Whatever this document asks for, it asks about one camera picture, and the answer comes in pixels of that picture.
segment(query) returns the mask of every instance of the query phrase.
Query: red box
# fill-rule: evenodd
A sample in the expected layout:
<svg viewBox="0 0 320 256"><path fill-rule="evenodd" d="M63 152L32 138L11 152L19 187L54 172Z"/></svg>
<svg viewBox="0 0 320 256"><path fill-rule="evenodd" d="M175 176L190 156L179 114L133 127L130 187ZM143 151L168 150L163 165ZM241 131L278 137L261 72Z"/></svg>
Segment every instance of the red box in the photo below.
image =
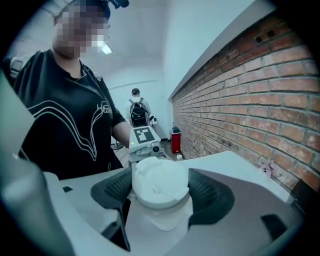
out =
<svg viewBox="0 0 320 256"><path fill-rule="evenodd" d="M173 154L180 153L180 139L181 139L181 132L172 133L172 131L170 131L170 145L171 145L171 152Z"/></svg>

